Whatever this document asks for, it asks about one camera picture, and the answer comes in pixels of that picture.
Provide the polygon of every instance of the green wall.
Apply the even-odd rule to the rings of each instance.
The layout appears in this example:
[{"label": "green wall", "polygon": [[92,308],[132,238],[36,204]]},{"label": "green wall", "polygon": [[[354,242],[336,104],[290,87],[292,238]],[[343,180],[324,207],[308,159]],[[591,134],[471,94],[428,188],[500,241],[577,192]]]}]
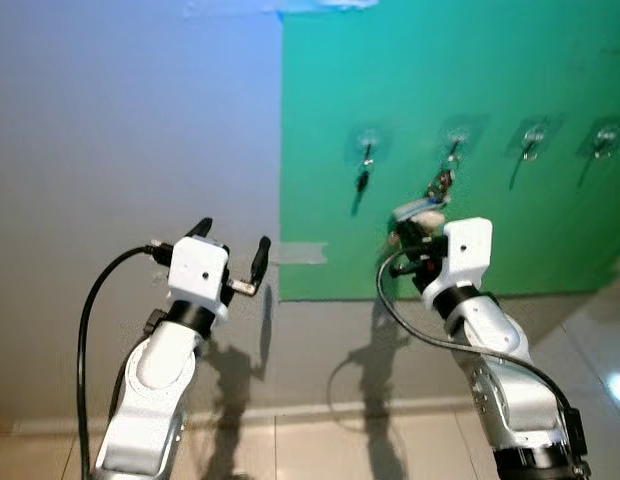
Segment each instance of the green wall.
[{"label": "green wall", "polygon": [[[281,267],[283,300],[375,296],[391,211],[424,192],[441,164],[442,125],[463,115],[487,124],[445,213],[492,220],[485,287],[574,292],[614,277],[620,150],[585,176],[576,152],[594,121],[620,116],[620,0],[382,0],[291,15],[283,65],[282,242],[328,244],[325,264]],[[511,189],[518,160],[508,145],[539,115],[561,127]],[[382,139],[353,215],[353,132],[366,127]],[[413,295],[406,286],[399,293]]]}]

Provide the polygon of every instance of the gray wall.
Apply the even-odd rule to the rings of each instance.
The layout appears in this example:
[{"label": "gray wall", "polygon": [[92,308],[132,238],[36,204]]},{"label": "gray wall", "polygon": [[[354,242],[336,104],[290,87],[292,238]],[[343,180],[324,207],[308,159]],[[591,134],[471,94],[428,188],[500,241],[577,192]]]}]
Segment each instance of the gray wall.
[{"label": "gray wall", "polygon": [[[82,304],[122,250],[175,241],[212,216],[239,274],[260,235],[278,238],[280,20],[184,18],[184,5],[0,2],[0,416],[73,415]],[[164,305],[164,274],[134,259],[102,291],[89,337],[92,413],[105,411],[119,361]],[[275,265],[267,282],[257,300],[231,306],[194,409],[222,394],[237,408],[248,397],[251,407],[323,403],[349,354],[334,401],[360,399],[361,388],[384,395],[382,379],[398,398],[465,394],[448,353],[402,347],[371,302],[279,305]],[[505,305],[539,338],[583,301]]]}]

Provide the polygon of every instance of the black cable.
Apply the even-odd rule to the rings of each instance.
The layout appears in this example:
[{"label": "black cable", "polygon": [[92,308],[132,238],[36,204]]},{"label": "black cable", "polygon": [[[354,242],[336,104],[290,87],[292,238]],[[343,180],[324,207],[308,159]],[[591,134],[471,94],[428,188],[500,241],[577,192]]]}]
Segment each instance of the black cable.
[{"label": "black cable", "polygon": [[134,349],[141,345],[143,342],[145,342],[148,337],[149,335],[144,334],[139,340],[137,340],[137,342],[130,349],[128,354],[124,357],[123,362],[121,362],[121,365],[119,366],[119,371],[117,372],[117,379],[115,380],[114,388],[112,389],[112,398],[110,398],[110,408],[108,409],[108,423],[112,421],[112,417],[114,417],[114,414],[117,411],[119,394],[121,393],[123,378],[126,375],[126,365],[128,364],[128,359],[130,358],[130,355],[132,355],[132,352],[134,352]]},{"label": "black cable", "polygon": [[393,253],[381,264],[379,270],[377,271],[377,292],[379,294],[379,298],[381,299],[384,307],[386,307],[386,310],[388,310],[388,313],[390,313],[392,318],[394,318],[394,320],[397,321],[399,325],[401,325],[405,329],[406,332],[408,332],[413,337],[416,337],[419,340],[429,345],[432,345],[433,347],[445,348],[447,350],[457,350],[459,352],[474,353],[477,355],[488,355],[503,360],[505,362],[519,365],[520,367],[525,368],[526,370],[537,376],[552,391],[552,393],[554,393],[555,397],[557,397],[557,401],[559,402],[563,410],[571,409],[570,402],[568,401],[568,398],[565,396],[565,394],[561,391],[561,388],[545,372],[535,367],[534,365],[524,360],[520,360],[517,357],[513,357],[505,353],[498,352],[496,350],[481,347],[471,347],[469,345],[463,345],[460,343],[449,342],[446,340],[440,340],[438,338],[431,337],[430,335],[414,328],[405,318],[403,318],[403,316],[397,311],[392,302],[389,300],[388,295],[383,288],[383,276],[390,268],[390,265],[398,257],[411,252],[423,252],[423,247],[419,246],[403,248],[398,252]]},{"label": "black cable", "polygon": [[77,352],[77,419],[79,423],[79,446],[81,453],[81,478],[90,479],[90,436],[88,433],[88,414],[86,409],[86,344],[88,341],[88,322],[90,312],[99,293],[99,289],[106,281],[106,278],[122,264],[125,260],[139,253],[152,254],[154,247],[146,245],[137,247],[122,253],[108,265],[97,280],[92,285],[88,298],[83,305],[81,312],[81,323],[79,325],[79,348]]}]

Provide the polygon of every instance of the robotic arm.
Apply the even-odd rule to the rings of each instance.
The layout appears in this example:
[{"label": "robotic arm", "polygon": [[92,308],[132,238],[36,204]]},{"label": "robotic arm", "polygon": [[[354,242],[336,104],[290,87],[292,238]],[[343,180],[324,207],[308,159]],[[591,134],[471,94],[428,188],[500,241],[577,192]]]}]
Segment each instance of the robotic arm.
[{"label": "robotic arm", "polygon": [[[490,265],[492,224],[483,218],[448,223],[431,238],[411,220],[399,222],[404,249],[379,271],[377,288],[395,320],[409,333],[453,351],[468,379],[484,432],[502,480],[587,479],[587,453],[578,410],[532,365],[521,327],[489,294],[481,279]],[[405,254],[409,264],[392,267]],[[384,270],[412,275],[428,309],[445,320],[451,341],[426,337],[410,326],[383,291]]]},{"label": "robotic arm", "polygon": [[[204,219],[174,247],[159,242],[147,247],[145,253],[170,267],[168,299],[172,305],[167,313],[155,311],[147,324],[151,336],[128,357],[121,405],[108,425],[92,475],[82,469],[84,480],[170,478],[185,428],[185,393],[195,378],[201,346],[212,328],[227,319],[235,292],[257,293],[268,264],[270,240],[263,237],[250,280],[231,279],[230,250],[205,238],[211,225],[211,219]],[[118,397],[116,387],[113,401]],[[80,431],[82,413],[85,416],[79,407]],[[87,445],[82,445],[82,464],[87,461],[89,465],[84,451]]]}]

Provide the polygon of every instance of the tiled floor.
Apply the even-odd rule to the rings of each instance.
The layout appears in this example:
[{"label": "tiled floor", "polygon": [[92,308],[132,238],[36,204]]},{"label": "tiled floor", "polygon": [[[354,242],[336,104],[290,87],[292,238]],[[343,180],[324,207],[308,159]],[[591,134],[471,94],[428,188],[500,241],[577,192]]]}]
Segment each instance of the tiled floor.
[{"label": "tiled floor", "polygon": [[[620,414],[605,395],[579,406],[594,478],[620,480]],[[100,441],[93,439],[93,455]],[[0,479],[77,480],[77,451],[70,437],[0,438]],[[470,411],[189,431],[172,478],[498,480],[479,419]]]}]

